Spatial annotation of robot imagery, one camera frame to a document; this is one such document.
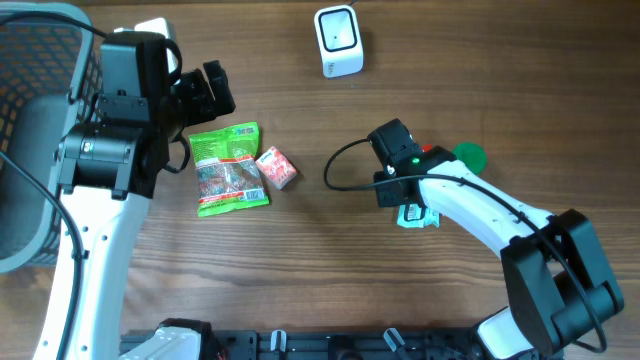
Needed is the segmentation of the mint green wipes pack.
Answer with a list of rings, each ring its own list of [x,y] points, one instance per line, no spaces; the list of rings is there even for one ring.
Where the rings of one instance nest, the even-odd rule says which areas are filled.
[[[430,208],[417,204],[401,205],[398,209],[396,224],[403,228],[440,227],[440,214]]]

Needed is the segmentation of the green lid stock jar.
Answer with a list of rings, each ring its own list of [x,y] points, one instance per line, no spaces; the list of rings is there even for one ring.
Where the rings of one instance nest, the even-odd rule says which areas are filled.
[[[481,174],[487,166],[488,159],[484,149],[475,143],[458,144],[452,153],[474,174]]]

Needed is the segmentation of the green gummy candy bag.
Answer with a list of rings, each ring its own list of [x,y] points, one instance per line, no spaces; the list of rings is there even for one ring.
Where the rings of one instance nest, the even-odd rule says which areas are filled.
[[[189,136],[199,186],[197,215],[208,217],[268,205],[255,159],[256,122]]]

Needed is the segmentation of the red white tissue pack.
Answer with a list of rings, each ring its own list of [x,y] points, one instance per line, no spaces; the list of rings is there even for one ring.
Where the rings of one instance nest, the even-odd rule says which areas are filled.
[[[282,190],[298,174],[289,159],[274,146],[256,160],[256,166],[278,190]]]

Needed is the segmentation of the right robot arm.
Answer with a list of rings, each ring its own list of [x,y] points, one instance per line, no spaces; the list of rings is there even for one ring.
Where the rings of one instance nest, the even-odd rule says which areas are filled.
[[[554,215],[518,201],[444,148],[422,150],[398,119],[367,141],[382,165],[374,175],[379,206],[434,210],[500,259],[509,304],[476,330],[492,358],[557,355],[623,310],[621,288],[582,213]]]

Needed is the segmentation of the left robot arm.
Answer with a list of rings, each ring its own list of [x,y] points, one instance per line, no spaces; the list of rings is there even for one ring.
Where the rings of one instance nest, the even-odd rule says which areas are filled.
[[[169,148],[235,108],[221,64],[170,67],[181,52],[162,34],[108,34],[100,55],[101,89],[56,157],[63,226],[39,359],[117,357],[129,262]]]

